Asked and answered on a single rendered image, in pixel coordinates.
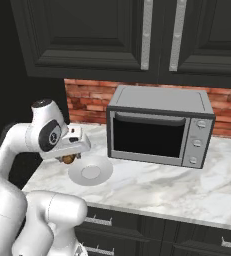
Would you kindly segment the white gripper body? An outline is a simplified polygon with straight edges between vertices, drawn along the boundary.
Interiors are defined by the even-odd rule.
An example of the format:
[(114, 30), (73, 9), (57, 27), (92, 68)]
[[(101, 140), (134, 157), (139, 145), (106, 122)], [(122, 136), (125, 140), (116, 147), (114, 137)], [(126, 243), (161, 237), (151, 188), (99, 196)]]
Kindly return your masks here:
[(90, 148), (91, 143), (86, 134), (83, 134), (77, 141), (72, 141), (71, 137), (64, 136), (51, 151), (43, 152), (40, 156), (43, 160), (62, 158), (63, 156), (89, 151)]

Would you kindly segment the oven door with dark glass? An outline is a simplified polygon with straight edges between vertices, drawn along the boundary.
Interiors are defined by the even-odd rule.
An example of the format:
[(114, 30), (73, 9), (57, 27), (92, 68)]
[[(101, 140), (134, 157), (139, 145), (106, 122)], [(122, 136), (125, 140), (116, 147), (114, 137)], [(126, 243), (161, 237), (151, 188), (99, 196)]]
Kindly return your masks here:
[(112, 158), (181, 166), (190, 119), (181, 126), (119, 121), (110, 112), (109, 156)]

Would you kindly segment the grey countertop oven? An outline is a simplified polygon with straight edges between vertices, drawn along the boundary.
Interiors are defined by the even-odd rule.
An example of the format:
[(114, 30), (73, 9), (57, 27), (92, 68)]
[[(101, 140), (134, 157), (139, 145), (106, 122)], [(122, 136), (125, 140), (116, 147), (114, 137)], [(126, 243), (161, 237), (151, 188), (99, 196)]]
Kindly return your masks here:
[[(106, 109), (106, 131), (110, 127), (111, 111), (189, 118), (181, 167), (203, 167), (215, 123), (215, 114), (204, 90), (120, 85)], [(205, 128), (197, 126), (199, 120), (206, 122)], [(201, 140), (201, 147), (193, 145), (195, 139)], [(197, 163), (191, 164), (190, 157), (196, 157)]]

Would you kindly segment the white round plate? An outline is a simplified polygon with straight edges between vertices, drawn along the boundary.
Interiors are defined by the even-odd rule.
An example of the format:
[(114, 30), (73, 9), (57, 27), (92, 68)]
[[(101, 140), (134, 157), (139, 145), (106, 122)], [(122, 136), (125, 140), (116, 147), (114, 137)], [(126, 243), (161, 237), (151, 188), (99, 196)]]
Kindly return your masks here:
[(113, 173), (107, 157), (88, 156), (77, 160), (68, 169), (70, 179), (78, 185), (96, 186), (106, 182)]

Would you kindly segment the black drawer front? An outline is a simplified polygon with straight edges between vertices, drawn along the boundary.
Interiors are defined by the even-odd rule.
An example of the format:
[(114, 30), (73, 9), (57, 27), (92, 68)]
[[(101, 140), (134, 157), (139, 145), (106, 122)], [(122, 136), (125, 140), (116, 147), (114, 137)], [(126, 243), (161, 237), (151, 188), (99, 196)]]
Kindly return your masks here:
[(98, 219), (103, 220), (109, 220), (112, 217), (112, 226), (98, 225), (84, 221), (82, 227), (126, 236), (142, 237), (140, 228), (141, 217), (138, 215), (89, 207), (87, 217), (93, 217), (94, 215)]
[[(135, 239), (121, 237), (103, 232), (86, 231), (77, 228), (78, 240), (85, 246), (96, 247), (111, 251), (115, 248), (115, 256), (139, 256), (141, 242)], [(89, 256), (104, 256), (97, 253), (88, 252)]]
[(221, 246), (222, 237), (231, 242), (231, 230), (181, 224), (174, 247), (182, 252), (182, 256), (231, 256), (231, 248)]

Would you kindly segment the black wall cupboard door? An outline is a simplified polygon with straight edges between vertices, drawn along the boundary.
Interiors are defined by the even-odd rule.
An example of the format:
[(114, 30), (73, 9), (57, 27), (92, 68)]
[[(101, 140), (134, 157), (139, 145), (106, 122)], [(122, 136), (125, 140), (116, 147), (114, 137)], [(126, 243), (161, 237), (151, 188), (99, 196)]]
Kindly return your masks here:
[(179, 64), (169, 71), (177, 0), (166, 0), (158, 82), (231, 89), (231, 0), (187, 0)]
[(10, 0), (27, 74), (155, 83), (163, 0), (153, 0), (149, 69), (141, 69), (144, 0)]

